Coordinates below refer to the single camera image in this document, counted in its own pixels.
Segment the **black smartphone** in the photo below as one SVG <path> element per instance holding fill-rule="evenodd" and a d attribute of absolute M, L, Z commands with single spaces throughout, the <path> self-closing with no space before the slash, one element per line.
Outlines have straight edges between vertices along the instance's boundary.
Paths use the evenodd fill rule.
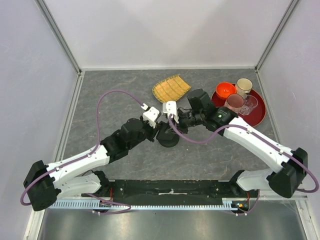
<path fill-rule="evenodd" d="M 179 135 L 175 133 L 175 131 L 171 128 L 169 123 L 160 122 L 160 130 L 157 133 L 156 139 L 160 142 L 171 143 L 178 142 L 180 140 Z"/>

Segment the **black phone stand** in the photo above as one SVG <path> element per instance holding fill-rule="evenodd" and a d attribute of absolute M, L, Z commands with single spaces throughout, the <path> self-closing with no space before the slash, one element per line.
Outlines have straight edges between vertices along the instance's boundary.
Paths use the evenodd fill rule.
<path fill-rule="evenodd" d="M 168 123 L 162 122 L 156 139 L 161 146 L 165 148 L 172 148 L 179 143 L 180 136 L 176 134 Z"/>

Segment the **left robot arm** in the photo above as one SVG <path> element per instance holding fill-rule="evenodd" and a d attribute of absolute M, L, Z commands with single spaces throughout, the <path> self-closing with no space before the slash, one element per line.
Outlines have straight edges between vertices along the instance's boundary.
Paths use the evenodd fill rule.
<path fill-rule="evenodd" d="M 120 129 L 98 142 L 93 148 L 60 162 L 44 164 L 36 161 L 30 167 L 23 186 L 23 196 L 36 212 L 54 204 L 62 196 L 68 180 L 80 182 L 79 175 L 90 169 L 104 166 L 128 155 L 129 150 L 145 140 L 154 141 L 160 123 L 151 126 L 142 118 L 131 118 Z"/>

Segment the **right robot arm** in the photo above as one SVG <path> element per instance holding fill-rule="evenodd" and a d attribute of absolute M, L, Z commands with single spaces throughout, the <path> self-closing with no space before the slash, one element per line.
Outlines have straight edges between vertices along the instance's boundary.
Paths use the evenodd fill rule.
<path fill-rule="evenodd" d="M 183 138 L 190 127 L 203 125 L 212 132 L 210 138 L 221 135 L 232 140 L 262 160 L 268 169 L 239 170 L 229 184 L 235 197 L 251 190 L 272 190 L 291 198 L 307 175 L 308 154 L 302 148 L 295 150 L 283 146 L 250 126 L 228 107 L 216 107 L 208 94 L 196 89 L 187 95 L 190 109 L 176 108 L 168 114 L 170 124 Z"/>

